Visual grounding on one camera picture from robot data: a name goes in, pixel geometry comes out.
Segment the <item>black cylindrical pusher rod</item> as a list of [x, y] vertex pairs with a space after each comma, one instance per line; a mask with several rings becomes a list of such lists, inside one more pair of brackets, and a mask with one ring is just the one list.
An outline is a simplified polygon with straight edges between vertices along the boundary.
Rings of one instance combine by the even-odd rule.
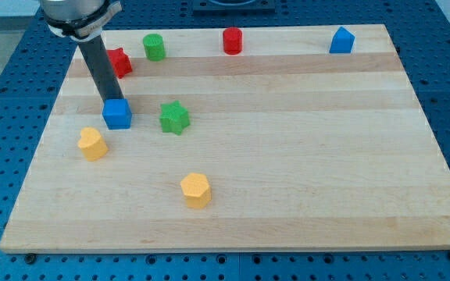
[[98, 35], [78, 44], [80, 52], [103, 101], [123, 99], [116, 74], [109, 60], [102, 37]]

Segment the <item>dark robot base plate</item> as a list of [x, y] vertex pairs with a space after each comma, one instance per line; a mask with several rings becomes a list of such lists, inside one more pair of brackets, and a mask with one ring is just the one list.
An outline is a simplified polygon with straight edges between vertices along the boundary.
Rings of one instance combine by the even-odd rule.
[[213, 12], [272, 12], [276, 0], [193, 0], [192, 13], [207, 15]]

